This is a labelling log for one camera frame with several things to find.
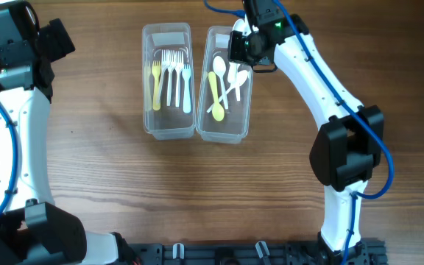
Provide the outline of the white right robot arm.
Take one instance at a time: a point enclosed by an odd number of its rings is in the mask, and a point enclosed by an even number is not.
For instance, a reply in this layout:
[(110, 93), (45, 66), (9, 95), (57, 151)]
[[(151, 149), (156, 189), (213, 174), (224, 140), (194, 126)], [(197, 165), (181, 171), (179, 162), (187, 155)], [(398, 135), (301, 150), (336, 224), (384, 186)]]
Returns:
[(230, 61), (281, 70), (307, 104), (318, 129), (309, 155), (325, 200), (317, 260), (361, 261), (367, 256), (358, 228), (361, 201), (386, 151), (384, 116), (377, 106), (364, 106), (345, 89), (300, 16), (289, 14), (279, 1), (244, 1), (243, 6), (246, 26), (230, 35)]

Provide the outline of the yellow plastic fork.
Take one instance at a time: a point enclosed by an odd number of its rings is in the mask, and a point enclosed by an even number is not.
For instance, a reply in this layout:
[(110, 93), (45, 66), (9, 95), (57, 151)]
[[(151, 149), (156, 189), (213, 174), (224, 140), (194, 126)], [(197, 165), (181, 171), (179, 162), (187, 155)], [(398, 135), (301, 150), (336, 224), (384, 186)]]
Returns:
[(161, 73), (161, 64), (159, 60), (154, 60), (152, 64), (152, 75), (154, 77), (154, 91), (152, 99), (152, 108), (153, 110), (160, 110), (159, 103), (159, 82), (160, 82), (160, 73)]

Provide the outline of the white plastic fork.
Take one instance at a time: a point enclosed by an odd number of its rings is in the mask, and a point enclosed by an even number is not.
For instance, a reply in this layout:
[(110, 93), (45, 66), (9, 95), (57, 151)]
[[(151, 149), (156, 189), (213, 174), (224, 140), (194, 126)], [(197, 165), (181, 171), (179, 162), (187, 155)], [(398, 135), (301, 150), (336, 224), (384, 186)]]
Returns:
[(167, 92), (166, 92), (166, 105), (169, 107), (171, 105), (172, 99), (172, 75), (174, 69), (176, 67), (176, 51), (169, 50), (171, 52), (171, 64), (168, 67), (168, 84), (167, 84)]
[(160, 104), (161, 101), (161, 94), (163, 90), (163, 81), (165, 79), (165, 73), (168, 67), (171, 64), (171, 52), (168, 49), (164, 49), (162, 51), (162, 57), (161, 57), (161, 73), (160, 73), (160, 82), (159, 82), (159, 93), (156, 102)]
[(176, 85), (175, 85), (175, 107), (180, 106), (180, 78), (184, 67), (184, 56), (182, 51), (176, 53)]

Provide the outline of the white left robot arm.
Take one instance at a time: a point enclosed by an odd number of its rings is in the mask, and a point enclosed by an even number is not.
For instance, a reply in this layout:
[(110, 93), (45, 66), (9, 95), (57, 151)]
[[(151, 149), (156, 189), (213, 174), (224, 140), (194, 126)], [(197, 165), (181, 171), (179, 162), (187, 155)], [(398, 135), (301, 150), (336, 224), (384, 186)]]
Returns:
[(75, 50), (63, 23), (41, 26), (28, 1), (0, 1), (0, 264), (111, 264), (112, 233), (90, 233), (58, 208), (46, 135), (52, 63)]

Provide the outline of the light blue plastic fork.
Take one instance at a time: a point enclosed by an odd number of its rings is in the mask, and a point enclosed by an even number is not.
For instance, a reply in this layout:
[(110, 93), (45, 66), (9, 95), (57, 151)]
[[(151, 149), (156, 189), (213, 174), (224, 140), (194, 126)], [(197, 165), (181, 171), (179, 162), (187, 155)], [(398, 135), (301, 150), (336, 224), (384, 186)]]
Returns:
[(183, 112), (191, 112), (191, 96), (190, 96), (190, 78), (191, 78), (191, 67), (189, 64), (185, 64), (182, 72), (184, 91), (183, 91)]

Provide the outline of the white spoon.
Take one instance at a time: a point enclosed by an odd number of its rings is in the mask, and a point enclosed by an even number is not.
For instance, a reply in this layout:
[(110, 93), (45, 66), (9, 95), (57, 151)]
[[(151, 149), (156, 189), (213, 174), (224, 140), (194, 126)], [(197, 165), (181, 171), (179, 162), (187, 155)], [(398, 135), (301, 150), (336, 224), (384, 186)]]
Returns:
[(225, 95), (219, 97), (219, 102), (222, 102), (227, 98), (227, 95), (232, 91), (236, 91), (237, 101), (240, 101), (240, 87), (247, 81), (249, 76), (249, 71), (242, 70), (237, 73), (236, 81), (230, 85), (230, 87), (226, 90)]
[(239, 69), (239, 64), (234, 62), (229, 62), (229, 71), (227, 75), (227, 81), (231, 84), (232, 88), (236, 92), (236, 100), (240, 101), (240, 92), (239, 89), (236, 87), (236, 80), (237, 80), (237, 73)]
[(224, 103), (225, 110), (229, 108), (228, 101), (227, 101), (227, 94), (226, 94), (226, 88), (225, 88), (225, 82), (224, 82), (224, 75), (226, 72), (226, 64), (224, 59), (217, 55), (213, 59), (213, 71), (216, 74), (216, 76), (219, 78), (220, 81), (220, 87), (222, 92), (222, 99)]
[(246, 28), (246, 22), (244, 19), (238, 19), (233, 25), (233, 31), (244, 32)]

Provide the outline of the yellow plastic spoon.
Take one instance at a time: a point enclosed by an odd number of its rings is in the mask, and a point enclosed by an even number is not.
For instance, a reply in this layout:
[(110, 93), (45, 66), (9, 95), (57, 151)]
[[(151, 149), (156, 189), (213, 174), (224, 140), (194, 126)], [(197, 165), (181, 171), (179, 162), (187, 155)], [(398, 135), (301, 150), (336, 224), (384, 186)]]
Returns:
[(222, 121), (225, 117), (224, 108), (220, 105), (219, 96), (218, 96), (218, 85), (216, 74), (213, 71), (208, 73), (208, 81), (211, 87), (211, 93), (213, 96), (213, 107), (212, 107), (212, 115), (216, 121)]

